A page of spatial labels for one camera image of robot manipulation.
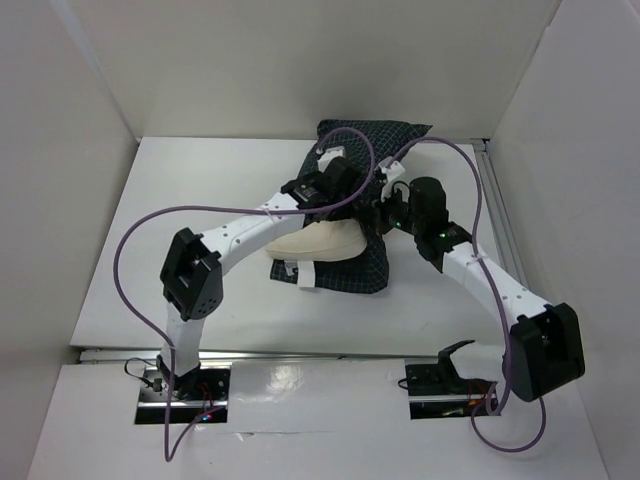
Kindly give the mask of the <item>dark plaid pillowcase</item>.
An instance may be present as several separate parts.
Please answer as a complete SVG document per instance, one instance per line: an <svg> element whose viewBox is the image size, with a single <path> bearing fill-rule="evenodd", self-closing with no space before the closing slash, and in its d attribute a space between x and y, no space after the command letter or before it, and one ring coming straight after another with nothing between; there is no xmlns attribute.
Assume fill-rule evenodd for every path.
<svg viewBox="0 0 640 480"><path fill-rule="evenodd" d="M370 141L375 153L375 161L381 163L394 157L398 151L410 141L423 137L432 129L429 124L409 123L398 120L340 120L325 119L317 125L317 137L324 140L323 147L342 147L346 159L361 175L353 187L359 188L370 168L368 148L363 140L345 130L352 128L364 134ZM376 231L372 202L379 198L379 191L373 183L369 183L359 197L346 207L358 222L359 232L364 235L366 246L364 251L352 259L337 262L321 262L314 264L314 286L325 290L333 290L349 294L376 294L384 290L389 282L389 261L382 235Z"/></svg>

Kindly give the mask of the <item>cream white pillow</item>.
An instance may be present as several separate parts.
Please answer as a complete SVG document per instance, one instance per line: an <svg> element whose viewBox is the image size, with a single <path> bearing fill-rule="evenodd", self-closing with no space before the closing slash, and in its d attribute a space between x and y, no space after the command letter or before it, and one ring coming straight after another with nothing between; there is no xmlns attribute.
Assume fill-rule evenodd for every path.
<svg viewBox="0 0 640 480"><path fill-rule="evenodd" d="M269 243L265 251L279 261L331 263L358 257L366 248L367 239L360 224L346 219L311 223Z"/></svg>

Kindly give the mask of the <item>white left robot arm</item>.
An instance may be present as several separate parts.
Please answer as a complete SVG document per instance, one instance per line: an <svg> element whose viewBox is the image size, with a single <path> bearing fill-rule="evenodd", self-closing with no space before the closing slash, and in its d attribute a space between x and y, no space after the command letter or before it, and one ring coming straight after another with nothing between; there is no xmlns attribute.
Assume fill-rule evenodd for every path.
<svg viewBox="0 0 640 480"><path fill-rule="evenodd" d="M206 317L223 301L223 278L239 262L269 243L325 220L329 207L344 202L361 188L366 175L342 156L322 171L285 183L268 201L213 230L178 231L160 272L167 323L157 368L163 389L176 399L196 390L200 343Z"/></svg>

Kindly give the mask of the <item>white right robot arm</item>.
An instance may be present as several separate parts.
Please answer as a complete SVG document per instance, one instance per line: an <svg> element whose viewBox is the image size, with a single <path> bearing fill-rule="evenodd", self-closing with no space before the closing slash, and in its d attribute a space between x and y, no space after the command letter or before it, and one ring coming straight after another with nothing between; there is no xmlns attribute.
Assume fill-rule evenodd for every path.
<svg viewBox="0 0 640 480"><path fill-rule="evenodd" d="M532 402L582 377L584 352L578 317L566 303L553 305L529 291L473 244L471 234L451 221L439 180L399 182L377 178L367 213L378 230L396 228L414 239L420 256L464 287L499 323L504 346L463 340L442 349L436 379L448 392L470 380L504 382Z"/></svg>

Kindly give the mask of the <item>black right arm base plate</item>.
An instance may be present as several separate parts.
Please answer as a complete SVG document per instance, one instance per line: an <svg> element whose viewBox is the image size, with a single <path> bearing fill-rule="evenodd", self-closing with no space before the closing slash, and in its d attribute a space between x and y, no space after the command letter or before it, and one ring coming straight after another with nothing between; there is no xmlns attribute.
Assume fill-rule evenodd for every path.
<svg viewBox="0 0 640 480"><path fill-rule="evenodd" d="M467 353L474 340L463 340L442 349L433 358L407 358L405 374L397 386L408 395L412 420L470 417L475 409L478 416L487 416L486 401L498 406L497 394L489 395L492 380L465 379L453 363L455 353Z"/></svg>

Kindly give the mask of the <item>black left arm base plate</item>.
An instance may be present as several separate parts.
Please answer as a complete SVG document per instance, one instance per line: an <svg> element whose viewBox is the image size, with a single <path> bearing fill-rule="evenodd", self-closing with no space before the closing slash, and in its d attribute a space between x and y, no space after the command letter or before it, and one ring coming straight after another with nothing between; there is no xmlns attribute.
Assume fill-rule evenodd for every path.
<svg viewBox="0 0 640 480"><path fill-rule="evenodd" d="M169 392L168 382L150 360L133 357L123 366L124 373L137 380L139 393L134 423L164 423L167 399L171 399L170 424L222 424L228 419L231 366L203 366L195 382L184 390Z"/></svg>

